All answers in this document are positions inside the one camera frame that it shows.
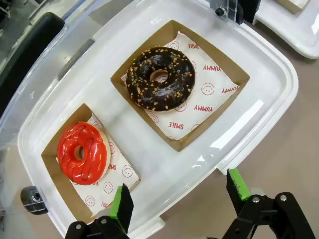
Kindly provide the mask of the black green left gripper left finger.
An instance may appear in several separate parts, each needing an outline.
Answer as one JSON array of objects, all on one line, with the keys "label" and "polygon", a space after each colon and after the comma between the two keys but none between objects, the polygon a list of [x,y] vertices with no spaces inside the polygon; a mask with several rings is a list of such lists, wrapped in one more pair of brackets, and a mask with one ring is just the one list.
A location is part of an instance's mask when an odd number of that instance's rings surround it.
[{"label": "black green left gripper left finger", "polygon": [[67,239],[127,239],[134,203],[128,187],[118,187],[109,214],[87,224],[76,221],[70,224]]}]

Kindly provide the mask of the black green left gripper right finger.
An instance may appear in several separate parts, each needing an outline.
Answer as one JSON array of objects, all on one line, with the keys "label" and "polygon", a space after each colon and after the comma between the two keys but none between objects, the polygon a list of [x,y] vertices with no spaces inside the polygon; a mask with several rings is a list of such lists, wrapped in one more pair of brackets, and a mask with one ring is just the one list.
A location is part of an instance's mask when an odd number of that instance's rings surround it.
[{"label": "black green left gripper right finger", "polygon": [[225,239],[251,239],[258,226],[269,226],[278,239],[315,238],[292,193],[282,192],[272,199],[252,194],[237,169],[228,169],[226,177],[226,189],[237,218],[225,233]]}]

